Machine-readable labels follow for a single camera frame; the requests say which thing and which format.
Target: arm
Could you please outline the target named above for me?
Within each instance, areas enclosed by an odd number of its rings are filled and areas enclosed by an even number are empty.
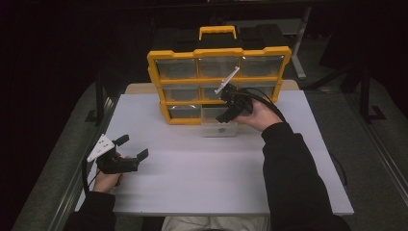
[[[109,192],[117,180],[120,180],[120,176],[121,174],[104,174],[99,171],[92,192],[87,194],[81,209],[69,216],[64,230],[115,230],[115,196]]]
[[[272,230],[349,230],[333,215],[327,190],[302,136],[294,134],[288,123],[262,103],[253,101],[253,108],[252,115],[235,120],[262,131]]]

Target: hand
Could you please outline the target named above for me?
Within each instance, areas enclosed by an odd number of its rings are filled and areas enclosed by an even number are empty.
[[[276,113],[258,100],[252,99],[252,108],[252,114],[238,115],[234,121],[247,124],[261,132],[272,124],[282,122]]]
[[[99,168],[96,170],[96,174],[93,191],[100,193],[110,193],[114,186],[120,182],[123,177],[123,173],[105,174]]]

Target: black sleeve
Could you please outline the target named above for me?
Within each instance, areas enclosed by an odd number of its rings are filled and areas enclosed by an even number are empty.
[[[89,192],[81,209],[69,215],[64,230],[115,230],[116,216],[113,212],[114,205],[114,195],[102,192]]]
[[[272,230],[350,230],[334,216],[315,161],[300,134],[288,123],[263,133],[264,177]]]

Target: yellow storage organizer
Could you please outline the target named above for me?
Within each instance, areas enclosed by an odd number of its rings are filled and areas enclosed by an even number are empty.
[[[194,125],[201,124],[203,107],[224,104],[215,90],[235,66],[240,71],[231,84],[261,90],[276,102],[290,57],[279,28],[268,24],[239,33],[234,26],[162,29],[147,61],[166,122]]]

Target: yellow carrying handle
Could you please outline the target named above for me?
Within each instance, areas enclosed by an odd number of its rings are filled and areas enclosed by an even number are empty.
[[[212,27],[200,27],[200,35],[198,39],[201,40],[203,34],[213,34],[213,33],[232,33],[234,39],[237,39],[237,33],[235,32],[234,26],[212,26]]]

